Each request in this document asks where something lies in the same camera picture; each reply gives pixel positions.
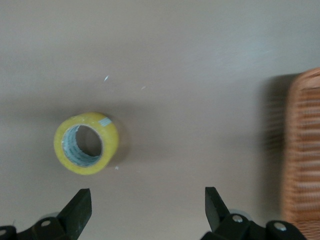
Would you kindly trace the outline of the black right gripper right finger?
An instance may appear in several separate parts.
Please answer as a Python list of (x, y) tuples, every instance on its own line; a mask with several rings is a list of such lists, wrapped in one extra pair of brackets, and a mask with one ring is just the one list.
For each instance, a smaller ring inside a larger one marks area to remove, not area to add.
[(286, 221), (272, 220), (262, 227), (242, 214), (230, 213), (215, 187), (205, 188), (205, 214), (211, 231), (201, 240), (307, 240)]

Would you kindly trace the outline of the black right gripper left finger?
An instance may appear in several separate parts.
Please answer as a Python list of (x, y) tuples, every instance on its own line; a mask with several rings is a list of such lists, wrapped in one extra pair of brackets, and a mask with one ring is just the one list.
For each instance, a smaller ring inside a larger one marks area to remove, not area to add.
[(80, 189), (57, 214), (17, 232), (13, 225), (0, 226), (0, 240), (78, 240), (92, 215), (91, 191)]

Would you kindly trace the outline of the yellowish clear tape roll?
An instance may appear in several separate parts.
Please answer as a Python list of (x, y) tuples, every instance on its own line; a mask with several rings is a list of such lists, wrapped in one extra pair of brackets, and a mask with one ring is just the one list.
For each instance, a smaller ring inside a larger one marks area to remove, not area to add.
[[(79, 147), (77, 132), (81, 127), (87, 127), (97, 135), (101, 145), (100, 154), (91, 156)], [(99, 112), (86, 112), (68, 118), (57, 128), (53, 139), (59, 162), (79, 175), (93, 175), (103, 170), (116, 154), (119, 143), (116, 125)]]

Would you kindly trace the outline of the brown wicker basket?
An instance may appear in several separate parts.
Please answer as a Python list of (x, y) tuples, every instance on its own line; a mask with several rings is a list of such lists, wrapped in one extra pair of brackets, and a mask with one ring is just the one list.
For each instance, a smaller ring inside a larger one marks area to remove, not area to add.
[(286, 102), (281, 213), (320, 240), (320, 67), (292, 82)]

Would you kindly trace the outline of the brown table cover sheet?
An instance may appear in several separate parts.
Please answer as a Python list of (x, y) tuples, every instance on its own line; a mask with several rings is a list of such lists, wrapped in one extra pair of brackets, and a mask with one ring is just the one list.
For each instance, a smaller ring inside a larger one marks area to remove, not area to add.
[[(19, 231), (89, 188), (79, 240), (199, 240), (205, 187), (279, 220), (286, 95), (320, 67), (320, 0), (0, 0), (0, 226)], [(100, 112), (120, 146), (67, 170), (69, 117)]]

